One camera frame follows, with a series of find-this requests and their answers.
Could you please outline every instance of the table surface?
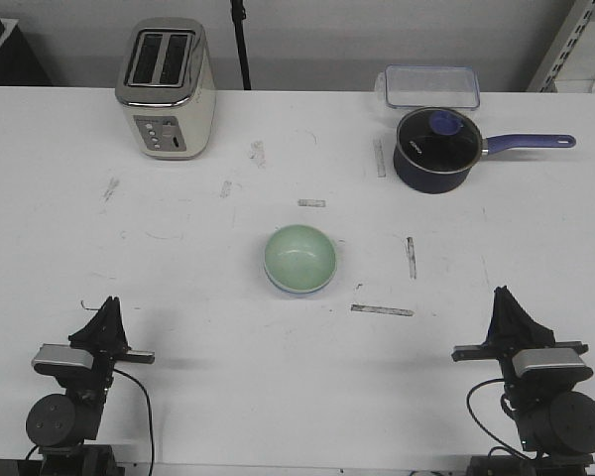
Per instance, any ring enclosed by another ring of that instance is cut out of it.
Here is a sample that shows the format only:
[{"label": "table surface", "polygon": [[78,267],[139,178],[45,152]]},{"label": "table surface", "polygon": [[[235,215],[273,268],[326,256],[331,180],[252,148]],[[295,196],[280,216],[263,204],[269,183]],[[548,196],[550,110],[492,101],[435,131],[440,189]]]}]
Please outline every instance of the table surface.
[{"label": "table surface", "polygon": [[[156,352],[118,368],[150,392],[164,463],[464,468],[493,445],[465,395],[501,375],[450,353],[484,340],[496,286],[557,340],[588,343],[595,370],[595,95],[483,94],[469,114],[483,135],[577,146],[486,158],[440,195],[396,176],[400,115],[371,93],[219,91],[207,149],[166,162],[138,151],[112,90],[0,87],[0,457],[26,454],[30,407],[60,391],[30,366],[40,345],[67,343],[93,315],[80,302],[108,296],[130,345]],[[339,258],[307,297],[262,266],[291,223]],[[595,400],[595,376],[577,390]],[[473,405],[519,445],[500,393]],[[143,396],[117,378],[98,442],[146,461],[147,433]]]}]

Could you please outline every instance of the bowl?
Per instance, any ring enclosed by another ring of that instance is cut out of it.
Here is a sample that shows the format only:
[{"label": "bowl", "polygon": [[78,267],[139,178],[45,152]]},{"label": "bowl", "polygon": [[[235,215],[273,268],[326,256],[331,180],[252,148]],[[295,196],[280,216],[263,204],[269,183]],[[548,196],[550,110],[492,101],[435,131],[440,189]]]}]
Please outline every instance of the bowl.
[{"label": "bowl", "polygon": [[289,293],[313,293],[323,288],[336,267],[332,242],[312,226],[285,226],[271,235],[265,247],[267,276]]}]

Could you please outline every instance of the wall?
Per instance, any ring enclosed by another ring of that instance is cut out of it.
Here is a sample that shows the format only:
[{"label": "wall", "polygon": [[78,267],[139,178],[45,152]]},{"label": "wall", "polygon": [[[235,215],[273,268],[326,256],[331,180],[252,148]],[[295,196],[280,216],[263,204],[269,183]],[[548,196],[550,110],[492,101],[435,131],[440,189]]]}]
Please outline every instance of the wall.
[{"label": "wall", "polygon": [[[392,62],[471,65],[481,89],[524,90],[572,0],[245,0],[254,89],[368,90]],[[58,85],[114,84],[134,25],[207,30],[218,87],[240,88],[227,0],[0,0]]]}]

